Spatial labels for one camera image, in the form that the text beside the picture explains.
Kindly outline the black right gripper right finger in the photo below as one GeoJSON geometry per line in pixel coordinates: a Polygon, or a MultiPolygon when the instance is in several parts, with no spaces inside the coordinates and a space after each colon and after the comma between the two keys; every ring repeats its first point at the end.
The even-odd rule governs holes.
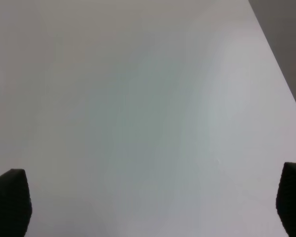
{"type": "Polygon", "coordinates": [[[284,163],[277,197],[276,209],[282,225],[290,237],[296,237],[296,163],[284,163]]]}

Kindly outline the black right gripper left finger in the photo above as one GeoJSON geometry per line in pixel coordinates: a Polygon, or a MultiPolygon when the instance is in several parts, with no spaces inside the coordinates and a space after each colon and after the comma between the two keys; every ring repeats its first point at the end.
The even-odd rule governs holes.
{"type": "Polygon", "coordinates": [[[25,236],[32,215],[28,180],[23,169],[0,176],[0,237],[25,236]]]}

